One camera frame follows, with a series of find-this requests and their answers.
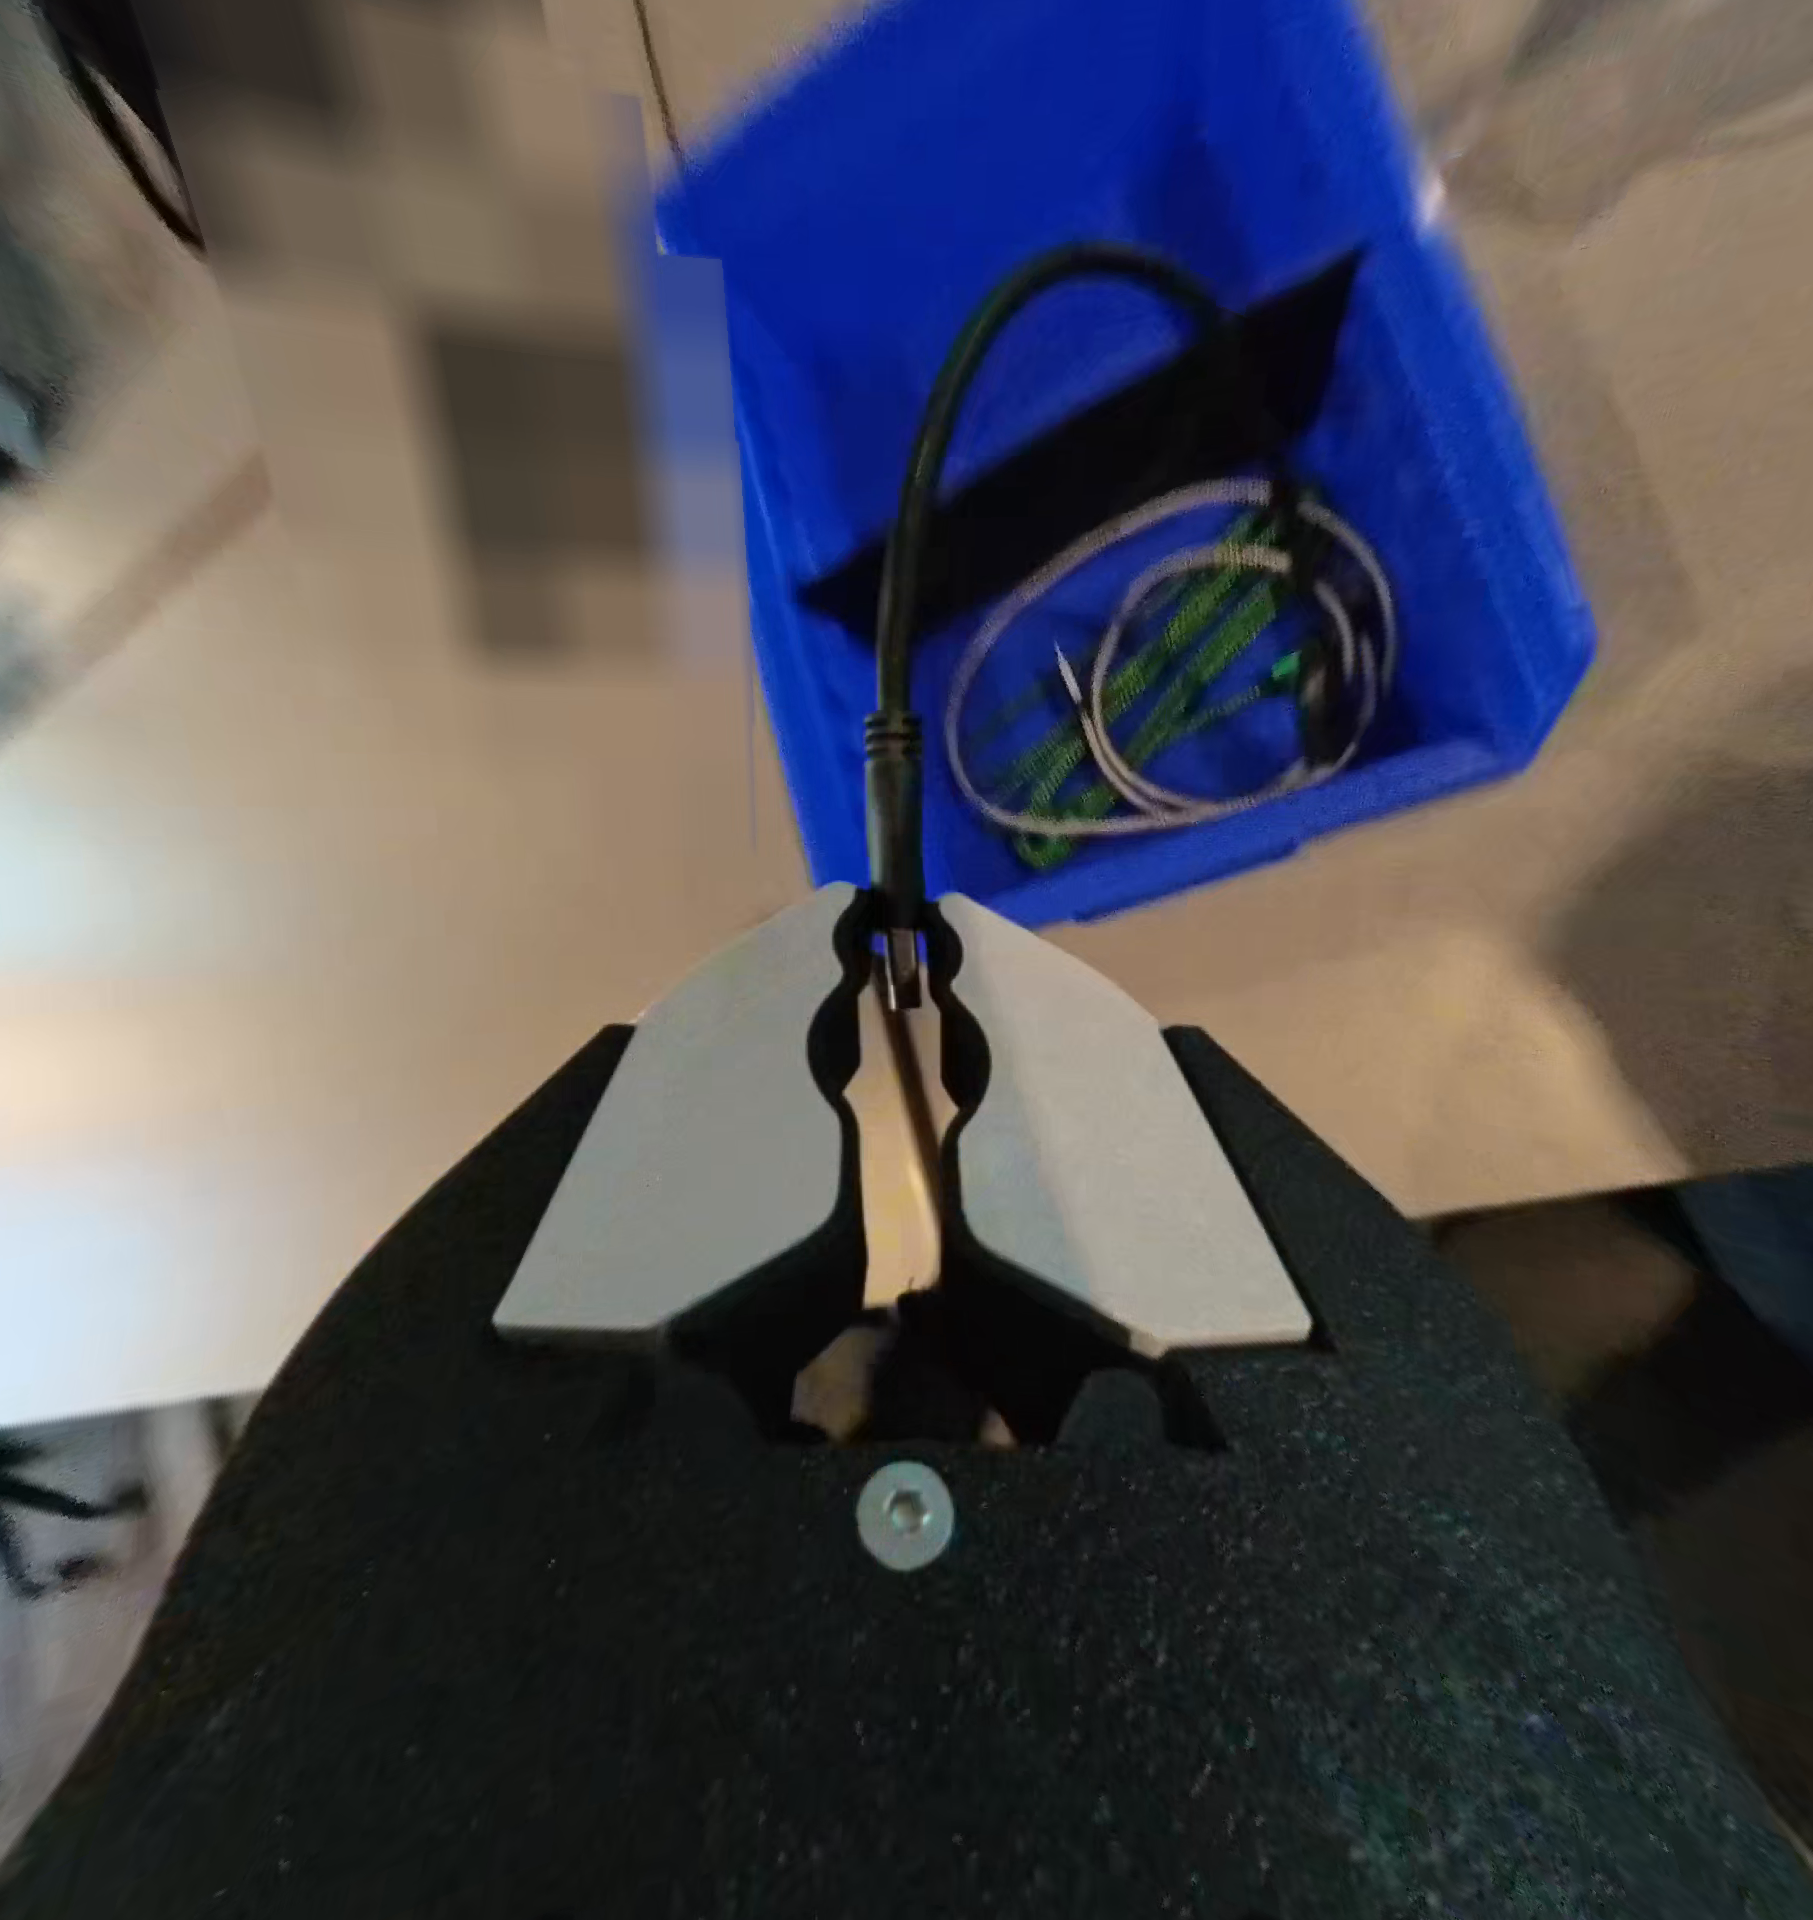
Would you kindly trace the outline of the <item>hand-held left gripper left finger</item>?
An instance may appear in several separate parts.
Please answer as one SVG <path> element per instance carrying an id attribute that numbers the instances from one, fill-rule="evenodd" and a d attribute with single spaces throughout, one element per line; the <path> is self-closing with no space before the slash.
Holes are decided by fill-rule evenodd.
<path id="1" fill-rule="evenodd" d="M 824 886 L 706 956 L 630 1029 L 491 1315 L 535 1343 L 719 1378 L 770 1437 L 858 1318 L 864 893 Z"/>

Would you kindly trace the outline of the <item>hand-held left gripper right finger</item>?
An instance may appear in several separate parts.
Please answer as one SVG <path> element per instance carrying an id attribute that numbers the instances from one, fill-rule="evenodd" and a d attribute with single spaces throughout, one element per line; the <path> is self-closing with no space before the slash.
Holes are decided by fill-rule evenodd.
<path id="1" fill-rule="evenodd" d="M 925 929 L 940 1011 L 937 1331 L 1016 1443 L 1089 1381 L 1138 1381 L 1213 1443 L 1198 1357 L 1307 1349 L 1313 1306 L 1159 1023 L 1104 971 L 962 893 Z"/>

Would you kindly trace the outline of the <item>blue plastic bin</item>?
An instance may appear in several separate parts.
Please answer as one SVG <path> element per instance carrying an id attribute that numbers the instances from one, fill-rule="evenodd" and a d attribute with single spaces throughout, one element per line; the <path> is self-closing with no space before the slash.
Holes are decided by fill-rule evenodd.
<path id="1" fill-rule="evenodd" d="M 894 509 L 1363 246 L 1295 449 L 915 638 L 925 886 L 1094 920 L 1522 771 L 1593 613 L 1353 3 L 883 3 L 694 149 L 752 641 L 813 881 L 867 880 Z"/>

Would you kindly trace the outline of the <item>black bin divider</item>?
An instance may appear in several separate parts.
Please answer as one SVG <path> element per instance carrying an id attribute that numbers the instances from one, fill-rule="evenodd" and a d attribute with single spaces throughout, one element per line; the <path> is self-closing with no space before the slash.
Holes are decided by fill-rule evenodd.
<path id="1" fill-rule="evenodd" d="M 930 509 L 915 638 L 986 608 L 1104 520 L 1192 483 L 1262 468 L 1319 421 L 1353 280 L 1353 246 L 1197 336 L 1138 379 L 943 486 Z"/>

